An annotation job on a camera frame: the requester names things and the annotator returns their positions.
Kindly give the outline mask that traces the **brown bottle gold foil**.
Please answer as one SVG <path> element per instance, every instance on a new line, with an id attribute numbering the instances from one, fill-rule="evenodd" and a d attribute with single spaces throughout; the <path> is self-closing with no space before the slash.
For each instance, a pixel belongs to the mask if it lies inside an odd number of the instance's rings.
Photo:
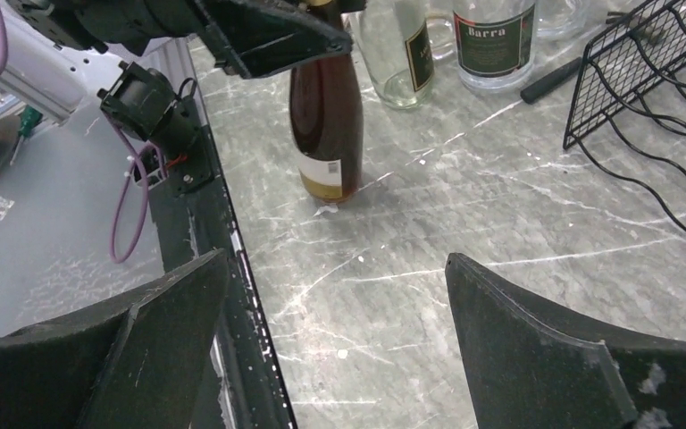
<path id="1" fill-rule="evenodd" d="M 362 176 L 364 117 L 350 53 L 291 71 L 289 119 L 306 191 L 327 203 L 352 197 Z"/>

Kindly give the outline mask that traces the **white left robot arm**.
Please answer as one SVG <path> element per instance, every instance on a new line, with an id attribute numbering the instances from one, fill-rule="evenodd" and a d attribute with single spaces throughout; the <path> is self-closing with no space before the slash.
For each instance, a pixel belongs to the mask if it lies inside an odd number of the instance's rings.
<path id="1" fill-rule="evenodd" d="M 199 119 L 196 86 L 178 87 L 156 69 L 116 60 L 157 40 L 196 36 L 214 65 L 261 79 L 351 51 L 338 24 L 298 1 L 0 1 L 0 85 L 57 122 L 96 95 L 111 123 L 158 148 L 173 191 L 213 180 L 212 134 Z"/>

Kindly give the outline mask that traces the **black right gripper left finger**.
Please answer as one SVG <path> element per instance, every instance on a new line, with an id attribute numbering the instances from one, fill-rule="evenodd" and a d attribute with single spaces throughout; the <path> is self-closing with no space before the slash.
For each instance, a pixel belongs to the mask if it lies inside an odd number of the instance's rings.
<path id="1" fill-rule="evenodd" d="M 222 302 L 215 249 L 0 337 L 0 428 L 186 428 Z"/>

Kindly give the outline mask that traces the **small black handled hammer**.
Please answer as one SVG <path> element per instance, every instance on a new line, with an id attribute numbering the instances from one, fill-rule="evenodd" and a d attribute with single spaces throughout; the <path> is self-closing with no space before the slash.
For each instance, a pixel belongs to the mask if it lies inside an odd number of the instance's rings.
<path id="1" fill-rule="evenodd" d="M 627 13 L 609 11 L 605 24 L 612 25 L 619 23 L 621 27 L 629 30 L 632 35 L 637 36 L 638 39 L 647 42 L 651 46 L 655 46 L 662 41 L 665 32 L 659 29 L 657 25 L 643 25 L 642 22 L 644 22 L 645 19 L 641 15 L 633 16 L 629 21 L 621 23 L 621 19 L 626 15 Z M 580 70 L 582 61 L 583 57 L 579 56 L 569 63 L 549 72 L 522 89 L 520 91 L 520 98 L 528 105 L 537 103 L 541 98 L 550 94 L 574 77 Z"/>

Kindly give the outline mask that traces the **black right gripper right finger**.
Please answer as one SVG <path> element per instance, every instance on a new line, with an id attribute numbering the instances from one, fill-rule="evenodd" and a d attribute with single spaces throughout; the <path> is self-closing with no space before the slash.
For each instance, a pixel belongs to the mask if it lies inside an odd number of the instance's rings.
<path id="1" fill-rule="evenodd" d="M 460 253 L 445 276 L 481 428 L 686 428 L 686 341 L 528 291 Z"/>

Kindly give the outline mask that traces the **clear bottle black gold label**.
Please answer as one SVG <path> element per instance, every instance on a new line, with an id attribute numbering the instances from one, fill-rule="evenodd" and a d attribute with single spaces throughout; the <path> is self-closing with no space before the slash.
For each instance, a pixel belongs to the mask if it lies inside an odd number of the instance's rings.
<path id="1" fill-rule="evenodd" d="M 455 52 L 449 1 L 368 1 L 349 15 L 354 40 L 382 102 L 415 108 L 432 91 L 437 65 Z"/>

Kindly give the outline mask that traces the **clear bottle red black label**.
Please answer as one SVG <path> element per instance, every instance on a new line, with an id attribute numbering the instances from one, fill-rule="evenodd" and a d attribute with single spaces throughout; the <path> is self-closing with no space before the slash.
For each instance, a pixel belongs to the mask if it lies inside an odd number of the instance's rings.
<path id="1" fill-rule="evenodd" d="M 537 36 L 561 40 L 580 34 L 587 22 L 591 1 L 539 0 L 536 4 Z"/>

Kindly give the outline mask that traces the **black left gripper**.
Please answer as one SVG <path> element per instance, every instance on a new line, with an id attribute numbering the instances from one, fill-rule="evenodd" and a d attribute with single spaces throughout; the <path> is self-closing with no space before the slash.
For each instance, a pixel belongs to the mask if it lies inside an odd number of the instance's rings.
<path id="1" fill-rule="evenodd" d="M 157 38 L 197 34 L 213 67 L 263 79 L 319 59 L 348 54 L 340 27 L 287 1 L 10 1 L 30 27 L 57 44 L 105 53 L 121 45 L 141 56 Z"/>

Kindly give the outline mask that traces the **clear glass bottle silver cap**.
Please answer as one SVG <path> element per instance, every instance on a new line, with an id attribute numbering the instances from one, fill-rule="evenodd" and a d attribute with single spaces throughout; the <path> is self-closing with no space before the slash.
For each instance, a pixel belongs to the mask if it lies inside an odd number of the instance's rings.
<path id="1" fill-rule="evenodd" d="M 504 92 L 530 76 L 537 48 L 534 0 L 452 3 L 458 75 L 472 90 Z"/>

